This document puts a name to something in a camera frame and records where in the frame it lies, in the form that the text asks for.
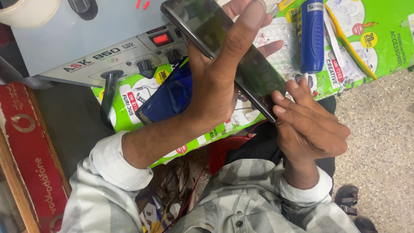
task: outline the bubble wrap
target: bubble wrap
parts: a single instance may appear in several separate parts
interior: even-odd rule
[[[295,27],[297,23],[288,23],[284,19],[273,19],[272,23],[262,28],[253,44],[256,47],[283,40],[283,47],[276,53],[267,57],[273,67],[286,79],[292,79],[300,73],[298,66],[298,38]]]

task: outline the white container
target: white container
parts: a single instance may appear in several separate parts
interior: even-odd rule
[[[60,0],[18,0],[0,10],[0,22],[16,28],[35,28],[45,24],[56,13]]]

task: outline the phone screen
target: phone screen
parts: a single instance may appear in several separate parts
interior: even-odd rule
[[[233,21],[214,0],[168,0],[161,10],[210,58],[219,54],[233,26]],[[286,80],[254,45],[239,62],[235,82],[270,121],[276,120],[270,95],[275,90],[285,95]]]

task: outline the hand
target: hand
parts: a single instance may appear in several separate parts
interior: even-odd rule
[[[286,83],[296,103],[279,91],[272,94],[274,114],[278,117],[277,141],[287,160],[294,165],[314,164],[315,159],[335,157],[346,152],[350,130],[313,100],[306,78],[298,84]]]
[[[240,14],[229,30],[220,54],[213,60],[207,58],[193,43],[188,42],[188,57],[193,76],[193,97],[184,112],[189,119],[196,121],[204,133],[225,122],[236,107],[238,90],[234,87],[236,68],[252,45],[261,27],[271,23],[272,17],[266,14],[263,0],[232,0],[223,5],[230,18]],[[269,56],[283,46],[275,41],[259,48]]]

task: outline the wooden edge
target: wooden edge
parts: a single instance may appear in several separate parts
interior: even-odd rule
[[[40,233],[31,199],[20,177],[3,131],[0,130],[0,165],[29,233]]]
[[[31,104],[33,106],[34,112],[36,114],[37,120],[40,123],[40,126],[42,127],[43,130],[43,134],[45,135],[46,141],[48,143],[49,146],[49,150],[51,152],[52,155],[52,159],[56,165],[56,167],[58,168],[60,177],[62,178],[62,184],[63,184],[63,189],[65,190],[66,196],[67,198],[69,198],[70,193],[72,192],[72,189],[70,188],[69,182],[66,179],[65,173],[63,172],[63,168],[62,168],[62,164],[59,161],[59,157],[58,157],[58,153],[56,153],[55,147],[53,146],[52,140],[50,138],[50,135],[48,133],[48,129],[46,127],[46,123],[43,119],[42,113],[40,111],[39,105],[37,103],[37,99],[36,96],[33,92],[33,90],[27,86],[25,86],[27,94],[29,95],[29,99],[31,101]]]

